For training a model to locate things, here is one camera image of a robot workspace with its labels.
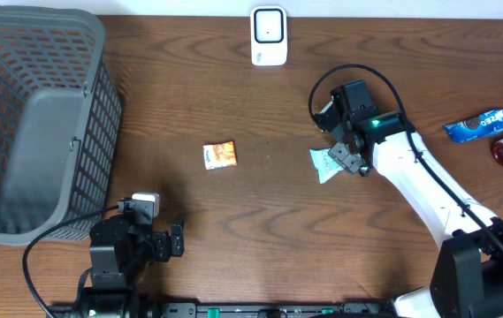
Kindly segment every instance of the laundry basket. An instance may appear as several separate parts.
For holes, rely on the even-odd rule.
[[[103,207],[121,121],[104,39],[85,11],[0,6],[0,244]],[[49,239],[83,239],[95,221]]]

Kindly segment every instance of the small food packet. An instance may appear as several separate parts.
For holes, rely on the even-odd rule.
[[[445,125],[444,129],[456,143],[494,136],[503,132],[503,110],[490,110],[478,117]]]
[[[237,165],[233,141],[204,146],[204,165],[206,170]]]
[[[316,170],[318,170],[318,177],[320,178],[321,184],[343,170],[343,168],[330,157],[329,152],[329,148],[320,150],[310,149],[310,155],[312,156],[312,161],[314,162]]]

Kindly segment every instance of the wooden table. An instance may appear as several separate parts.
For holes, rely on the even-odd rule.
[[[400,91],[436,158],[503,217],[503,168],[492,140],[455,145],[442,125],[503,107],[503,21],[289,19],[282,67],[254,67],[244,18],[101,17],[105,61],[125,96],[109,202],[161,194],[159,223],[186,220],[181,259],[150,268],[157,299],[340,302],[430,283],[437,248],[400,193],[374,173],[319,185],[309,150],[331,139],[307,99],[324,72],[368,64]],[[381,110],[385,85],[339,72],[318,90],[366,79]],[[235,142],[238,166],[205,170],[202,145]],[[23,247],[0,246],[0,316],[41,317],[21,274]],[[44,299],[73,301],[88,242],[41,243],[32,277]]]

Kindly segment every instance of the black cable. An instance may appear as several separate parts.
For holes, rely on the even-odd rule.
[[[80,298],[82,297],[82,291],[84,290],[84,285],[86,285],[86,280],[90,276],[92,268],[86,269],[78,280],[78,288],[76,289],[76,300],[72,305],[72,311],[74,311],[80,305]]]
[[[41,296],[39,296],[39,293],[37,292],[37,290],[35,289],[35,286],[33,285],[33,282],[31,281],[31,276],[29,275],[29,267],[27,266],[27,257],[29,256],[29,252],[31,252],[31,248],[33,248],[33,246],[35,244],[37,244],[37,242],[39,242],[41,239],[45,238],[46,236],[50,235],[52,232],[54,232],[60,228],[71,225],[71,224],[78,222],[78,221],[89,219],[90,217],[102,215],[102,214],[109,212],[109,211],[112,211],[116,208],[118,208],[118,206],[113,206],[113,207],[101,209],[101,210],[96,211],[94,213],[90,213],[90,214],[87,214],[84,216],[79,216],[79,217],[73,218],[72,220],[68,220],[68,221],[59,223],[59,224],[51,227],[50,229],[46,230],[45,232],[39,234],[39,236],[36,237],[34,240],[32,240],[31,243],[29,243],[29,245],[25,249],[25,252],[23,253],[23,259],[22,259],[23,276],[25,277],[25,281],[27,282],[27,287],[29,287],[29,291],[31,292],[31,294],[33,295],[33,297],[35,298],[35,300],[37,301],[39,306],[47,314],[48,317],[57,318],[53,314],[53,312],[49,309],[47,304],[45,304],[45,302],[42,300]]]
[[[402,117],[402,121],[404,122],[404,125],[408,123],[408,116],[407,112],[404,109],[404,104],[402,103],[402,100],[400,99],[399,92],[397,92],[396,88],[394,88],[394,85],[391,83],[391,81],[386,78],[381,72],[368,67],[367,65],[362,65],[362,64],[343,64],[340,66],[336,66],[329,70],[326,74],[322,75],[322,77],[318,80],[318,82],[312,87],[312,91],[310,92],[310,98],[308,102],[308,107],[309,107],[309,113],[310,116],[312,117],[312,120],[316,125],[318,124],[316,120],[316,115],[320,116],[319,114],[314,114],[312,110],[312,101],[314,100],[314,93],[316,92],[318,86],[320,83],[322,83],[325,78],[330,76],[333,72],[343,70],[346,68],[360,68],[369,72],[372,72],[373,74],[377,75],[392,91],[392,94],[394,95],[394,99],[396,99],[396,102],[399,104],[399,109],[400,109],[400,116]],[[430,176],[438,183],[438,185],[446,191],[446,193],[461,207],[463,212],[465,212],[473,222],[475,222],[479,227],[485,232],[487,237],[491,240],[491,242],[503,253],[503,243],[492,233],[492,231],[487,227],[487,225],[481,221],[481,219],[473,212],[471,211],[471,208],[469,207],[468,204],[463,202],[463,200],[448,186],[446,183],[438,177],[436,172],[431,169],[431,167],[428,165],[428,163],[422,158],[422,152],[418,151],[416,148],[416,145],[414,141],[412,140],[412,133],[409,130],[406,130],[407,133],[407,139],[408,139],[408,144],[410,144],[410,148],[412,148],[412,152],[414,152],[416,160],[422,164],[424,169],[430,174]]]

